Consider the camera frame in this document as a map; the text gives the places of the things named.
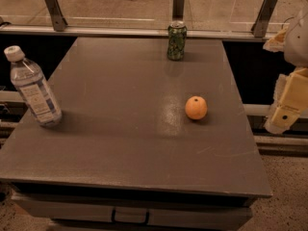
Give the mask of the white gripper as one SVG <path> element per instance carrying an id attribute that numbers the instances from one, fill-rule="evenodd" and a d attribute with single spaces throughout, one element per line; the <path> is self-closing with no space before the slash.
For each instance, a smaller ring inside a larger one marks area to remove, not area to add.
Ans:
<path id="1" fill-rule="evenodd" d="M 299 11 L 288 30 L 281 29 L 263 48 L 273 53 L 284 51 L 285 61 L 298 66 L 289 75 L 279 75 L 264 125 L 268 132 L 282 134 L 308 109 L 308 5 Z"/>

